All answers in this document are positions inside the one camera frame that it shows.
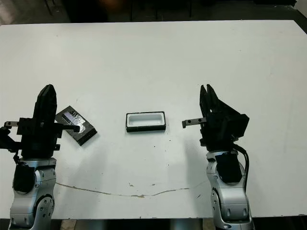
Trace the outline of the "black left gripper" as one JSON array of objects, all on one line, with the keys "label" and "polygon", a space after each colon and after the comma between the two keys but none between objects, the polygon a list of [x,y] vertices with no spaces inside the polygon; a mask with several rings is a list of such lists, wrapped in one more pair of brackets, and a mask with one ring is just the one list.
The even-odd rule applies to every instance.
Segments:
[{"label": "black left gripper", "polygon": [[[79,132],[79,126],[64,125],[55,122],[39,121],[43,119],[45,107],[46,85],[37,96],[33,118],[20,118],[19,121],[6,121],[3,126],[3,148],[9,152],[22,151],[24,158],[50,158],[54,151],[60,149],[57,139],[61,138],[63,130]],[[48,90],[49,120],[54,120],[57,110],[57,94],[52,84]],[[20,142],[14,141],[10,136],[10,129],[17,127],[17,135],[21,135]]]}]

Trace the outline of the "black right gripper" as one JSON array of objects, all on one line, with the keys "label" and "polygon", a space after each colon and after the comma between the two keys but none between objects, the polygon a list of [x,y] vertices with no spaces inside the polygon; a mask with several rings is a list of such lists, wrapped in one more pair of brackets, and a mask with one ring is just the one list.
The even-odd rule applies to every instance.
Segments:
[{"label": "black right gripper", "polygon": [[201,146],[211,151],[231,151],[234,148],[234,139],[224,133],[226,118],[232,118],[239,112],[221,101],[213,87],[207,84],[207,91],[204,85],[200,89],[201,118],[187,119],[182,121],[182,127],[200,125]]}]

